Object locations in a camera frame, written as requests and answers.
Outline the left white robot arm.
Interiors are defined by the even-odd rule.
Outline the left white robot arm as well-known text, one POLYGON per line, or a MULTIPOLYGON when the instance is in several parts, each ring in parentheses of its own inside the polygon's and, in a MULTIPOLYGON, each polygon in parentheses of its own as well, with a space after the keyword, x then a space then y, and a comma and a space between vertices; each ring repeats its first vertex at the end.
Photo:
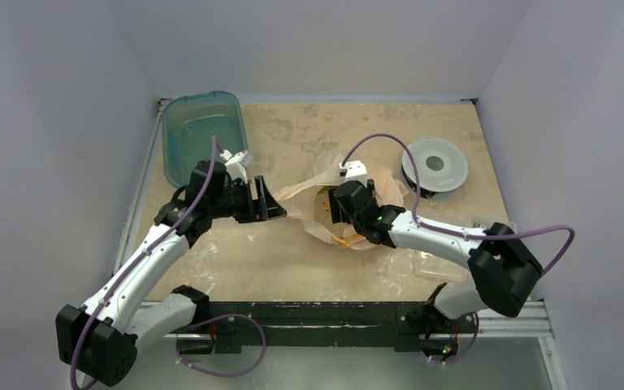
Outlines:
POLYGON ((154 224, 132 258, 92 297, 78 307, 65 305, 55 319, 60 359, 92 384, 117 385, 129 373, 140 351, 174 330, 200 332, 216 318, 207 294, 181 285, 153 309, 141 304, 167 270, 216 219, 257 223, 286 216, 287 211, 257 175, 248 180, 234 167, 202 160, 188 184, 161 207, 154 224))

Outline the orange plastic bag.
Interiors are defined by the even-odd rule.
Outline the orange plastic bag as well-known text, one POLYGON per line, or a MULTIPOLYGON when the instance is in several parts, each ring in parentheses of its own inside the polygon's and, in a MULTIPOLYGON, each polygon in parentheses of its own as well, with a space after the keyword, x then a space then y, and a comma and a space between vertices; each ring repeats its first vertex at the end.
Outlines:
MULTIPOLYGON (((311 236, 343 249, 368 250, 375 246, 356 233, 348 223, 332 223, 328 191, 343 182, 338 165, 345 157, 341 149, 326 151, 317 157, 306 172, 306 180, 282 188, 276 201, 287 210, 287 216, 298 219, 311 236)), ((359 157, 375 182, 375 194, 380 205, 403 206, 408 189, 393 175, 389 164, 377 158, 359 157)))

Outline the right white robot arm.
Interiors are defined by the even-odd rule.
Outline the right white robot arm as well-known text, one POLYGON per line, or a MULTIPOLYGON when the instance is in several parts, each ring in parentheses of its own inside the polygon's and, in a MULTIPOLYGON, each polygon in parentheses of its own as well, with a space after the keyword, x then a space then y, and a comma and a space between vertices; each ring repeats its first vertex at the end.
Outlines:
POLYGON ((457 227, 415 218, 394 205, 381 206, 374 192, 351 180, 335 188, 331 199, 339 216, 371 244, 412 249, 450 261, 469 271, 463 281, 436 289, 427 300, 423 318, 436 331, 470 312, 491 309, 505 317, 519 315, 540 280, 542 266, 519 239, 505 240, 510 228, 494 223, 489 229, 457 227))

